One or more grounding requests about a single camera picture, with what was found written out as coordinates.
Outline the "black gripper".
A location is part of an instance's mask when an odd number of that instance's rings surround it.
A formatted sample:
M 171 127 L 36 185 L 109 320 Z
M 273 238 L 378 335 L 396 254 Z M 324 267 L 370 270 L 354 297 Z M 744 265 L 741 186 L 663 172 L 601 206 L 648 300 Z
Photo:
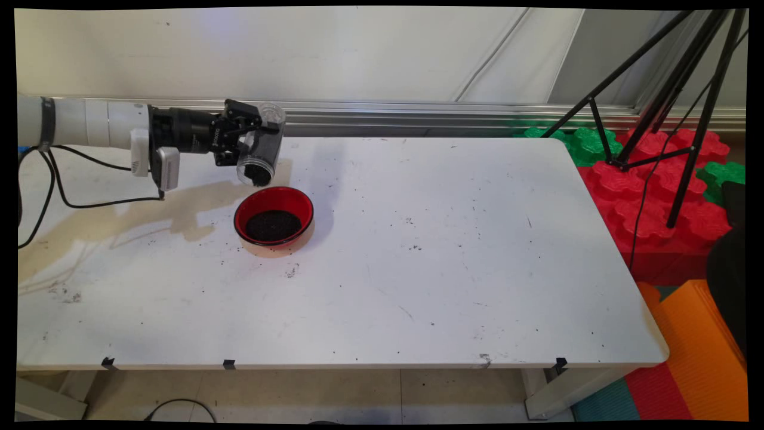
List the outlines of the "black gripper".
M 245 140 L 252 134 L 278 134 L 278 122 L 265 120 L 260 110 L 237 100 L 226 100 L 219 113 L 171 107 L 149 108 L 149 147 L 175 148 L 181 153 L 214 153 L 218 167 L 237 164 Z

